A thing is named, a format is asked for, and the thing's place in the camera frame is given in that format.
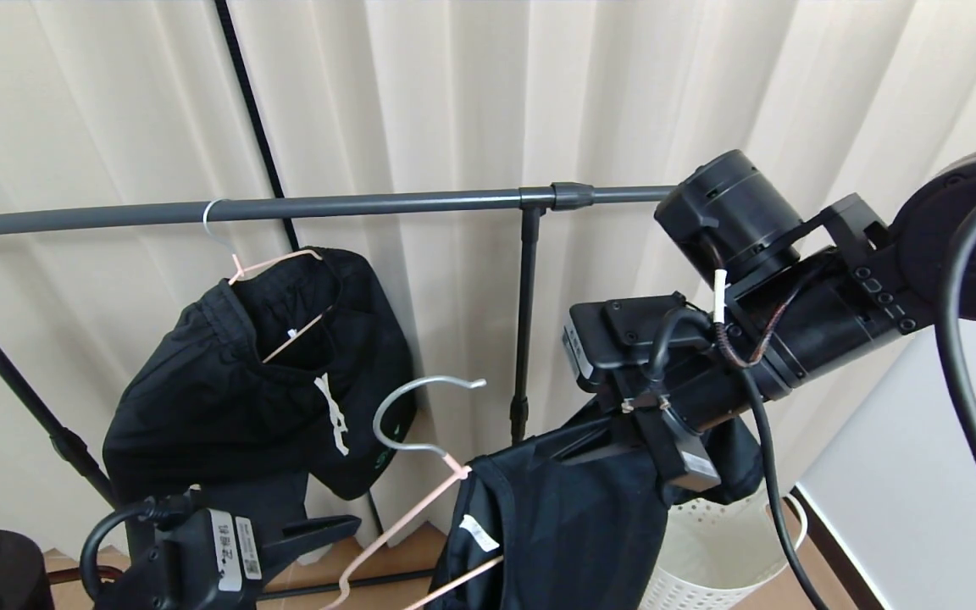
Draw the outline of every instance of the curtain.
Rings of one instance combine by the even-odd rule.
[[[231,14],[290,197],[671,185],[739,147],[801,216],[856,191],[890,221],[976,151],[976,3],[241,0]],[[0,213],[214,197],[272,191],[212,3],[0,3]],[[707,304],[653,206],[542,220],[530,433],[586,398],[558,342],[569,305],[677,290]],[[430,387],[413,436],[460,460],[507,446],[519,214],[295,227],[372,263],[419,372],[488,379]],[[249,262],[287,248],[276,221],[214,230]],[[0,236],[0,343],[98,452],[125,383],[231,270],[201,225]],[[771,408],[786,485],[902,347]],[[431,456],[400,455],[373,490],[384,525],[444,476]],[[449,502],[424,519],[445,529]],[[308,509],[368,514],[318,484]],[[0,381],[0,528],[77,552],[106,511]]]

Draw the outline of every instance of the hanger hook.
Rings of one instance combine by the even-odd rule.
[[[391,408],[394,402],[402,397],[402,394],[406,391],[411,391],[418,389],[422,385],[428,385],[429,383],[451,383],[451,385],[460,385],[466,390],[473,390],[474,387],[484,387],[488,385],[488,382],[483,379],[477,379],[476,381],[465,381],[465,379],[459,379],[457,377],[450,377],[448,374],[433,374],[430,377],[422,377],[419,379],[414,379],[398,387],[398,389],[391,391],[390,396],[384,399],[383,404],[379,405],[379,410],[375,412],[375,420],[371,422],[372,429],[375,431],[375,436],[379,439],[379,442],[390,447],[391,449],[398,449],[398,451],[406,452],[437,452],[437,454],[445,457],[446,451],[442,447],[430,443],[398,443],[398,441],[392,440],[389,436],[383,433],[383,416],[386,414],[386,410]]]
[[[202,211],[202,228],[205,229],[206,235],[209,236],[210,239],[213,239],[214,242],[217,242],[221,244],[221,246],[228,248],[228,251],[232,253],[232,258],[239,258],[239,256],[236,255],[236,248],[233,247],[231,243],[226,241],[224,238],[219,238],[219,236],[215,236],[214,233],[209,230],[209,211],[210,209],[213,208],[214,204],[220,201],[228,201],[228,200],[227,198],[215,198],[213,201],[210,201],[209,205],[207,205],[204,211]]]

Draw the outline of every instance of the clothes hanger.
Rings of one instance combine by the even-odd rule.
[[[204,209],[204,211],[202,211],[202,228],[205,229],[206,235],[209,235],[210,238],[213,238],[214,241],[221,244],[221,246],[227,248],[227,250],[232,254],[232,263],[236,264],[236,274],[232,275],[232,277],[228,279],[229,286],[232,286],[237,281],[240,281],[241,279],[247,277],[247,274],[251,273],[251,271],[257,271],[259,269],[276,265],[277,263],[282,262],[282,260],[297,258],[297,256],[302,256],[305,254],[309,254],[313,256],[315,260],[322,260],[322,256],[319,255],[318,252],[311,250],[311,248],[309,247],[305,247],[302,250],[297,250],[290,254],[278,256],[277,258],[271,258],[269,260],[266,260],[266,262],[264,263],[257,263],[257,265],[252,265],[245,268],[243,266],[243,263],[240,262],[240,255],[236,254],[236,248],[233,247],[232,244],[226,241],[225,239],[219,238],[219,236],[215,236],[214,233],[209,230],[209,209],[212,209],[214,204],[221,201],[225,201],[224,198],[215,198],[213,201],[209,202],[209,205],[206,205],[206,208]],[[329,312],[329,310],[330,308],[326,308],[324,312],[319,313],[318,316],[315,316],[313,320],[309,321],[309,323],[307,323],[305,327],[299,330],[289,329],[288,340],[282,343],[270,355],[264,357],[263,364],[270,362],[270,360],[274,359],[274,356],[280,354],[280,352],[282,352],[284,348],[289,347],[295,340],[299,339],[299,336],[303,335],[303,333],[307,332],[308,330],[310,330],[311,327],[317,324],[318,321],[322,319],[322,316],[325,316],[326,312]]]
[[[448,452],[446,452],[445,449],[442,447],[438,447],[430,443],[398,443],[398,441],[392,440],[390,437],[388,437],[386,434],[383,433],[383,416],[384,414],[386,414],[386,410],[388,408],[391,408],[391,405],[394,404],[394,401],[396,401],[399,397],[402,397],[402,394],[406,393],[406,391],[415,390],[417,389],[417,387],[420,387],[422,385],[428,385],[429,383],[435,383],[435,382],[451,383],[451,385],[460,385],[461,387],[465,387],[466,390],[473,390],[474,387],[484,387],[488,383],[483,379],[477,379],[476,381],[465,381],[465,379],[458,379],[457,377],[449,377],[449,375],[445,375],[445,374],[431,375],[431,377],[422,377],[410,381],[406,385],[403,385],[402,387],[398,387],[398,389],[391,391],[390,396],[388,396],[383,401],[382,405],[379,405],[379,410],[376,410],[375,418],[374,420],[372,420],[372,430],[374,430],[375,436],[377,437],[377,439],[379,439],[380,443],[386,445],[391,449],[396,449],[396,451],[433,452],[434,454],[437,454],[439,457],[442,458],[442,461],[444,461],[444,463],[446,463],[446,465],[453,471],[453,474],[451,474],[449,478],[446,478],[446,481],[439,484],[439,486],[436,487],[436,489],[434,489],[433,491],[431,491],[429,495],[425,496],[424,499],[422,499],[422,501],[419,502],[417,506],[412,507],[409,510],[409,513],[406,513],[402,518],[399,518],[398,521],[396,521],[396,523],[392,525],[390,529],[388,529],[386,532],[383,532],[383,535],[377,538],[376,541],[373,541],[371,545],[368,545],[368,548],[363,549],[363,552],[361,552],[360,555],[357,555],[357,558],[353,559],[352,563],[348,564],[348,567],[345,568],[345,571],[341,572],[341,578],[337,580],[337,586],[341,587],[341,594],[337,596],[337,599],[333,600],[333,602],[330,602],[329,605],[322,607],[322,610],[333,610],[334,607],[340,606],[342,602],[348,599],[349,591],[352,590],[352,587],[349,587],[349,578],[350,576],[352,576],[352,572],[355,572],[356,568],[359,568],[360,565],[364,563],[364,561],[367,561],[368,558],[373,555],[373,553],[375,553],[380,548],[382,548],[383,545],[386,544],[386,542],[391,539],[391,537],[394,537],[395,533],[398,533],[398,530],[404,528],[404,526],[408,525],[409,522],[412,521],[414,517],[417,517],[418,513],[421,513],[422,510],[426,509],[427,505],[430,505],[430,503],[434,502],[436,498],[442,495],[442,493],[448,490],[449,487],[454,483],[457,483],[458,481],[468,478],[469,472],[472,472],[472,469],[470,467],[462,466],[462,464],[458,463],[458,461],[453,457],[451,457],[451,455],[448,454]],[[478,565],[477,568],[473,568],[473,570],[465,573],[465,575],[460,576],[460,578],[451,580],[451,582],[446,583],[445,586],[439,587],[438,590],[432,591],[429,595],[425,596],[422,599],[418,599],[416,602],[412,603],[412,605],[406,606],[404,610],[414,610],[417,609],[417,607],[425,606],[427,605],[427,603],[431,602],[431,600],[434,600],[441,595],[445,595],[447,591],[454,590],[454,588],[457,588],[465,584],[466,582],[468,582],[468,580],[477,578],[478,575],[481,575],[484,572],[491,570],[491,568],[495,567],[500,563],[503,563],[503,555],[485,561],[485,563]]]

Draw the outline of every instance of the wooden floor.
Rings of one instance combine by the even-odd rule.
[[[433,568],[439,556],[445,537],[439,530],[430,525],[414,532],[402,544],[395,548],[386,548],[376,552],[359,570],[355,579],[369,576],[381,576],[398,572],[426,570]],[[283,590],[288,587],[309,586],[336,582],[341,571],[360,553],[360,547],[352,538],[341,541],[330,549],[329,553],[318,563],[299,565],[293,563],[285,572],[278,575],[270,588]],[[841,588],[834,572],[818,553],[818,549],[811,541],[805,541],[801,548],[801,562],[816,584],[818,591],[833,610],[852,610],[855,606],[851,598]],[[127,567],[128,561],[118,552],[101,553],[101,563],[115,565],[117,568]],[[47,554],[47,570],[61,570],[73,568],[74,561],[58,555],[55,552]],[[427,591],[428,579],[407,580],[403,583],[391,583],[373,587],[361,587],[352,590],[352,597],[342,603],[344,610],[390,610],[402,609],[409,603],[422,597]],[[86,597],[80,583],[66,583],[52,587],[55,607],[58,610],[88,610],[92,602]],[[336,593],[323,593],[286,599],[275,599],[270,602],[260,602],[259,610],[318,610],[330,600],[336,598]],[[782,572],[778,578],[771,580],[761,590],[749,596],[740,605],[739,610],[809,610],[811,607],[801,587],[789,570]]]

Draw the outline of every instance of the white plastic basket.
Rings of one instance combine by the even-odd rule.
[[[786,496],[801,533],[808,516],[793,496]],[[662,551],[646,586],[640,610],[721,610],[733,607],[767,584],[787,565],[774,522],[767,515],[767,491],[721,506],[693,501],[669,511]]]

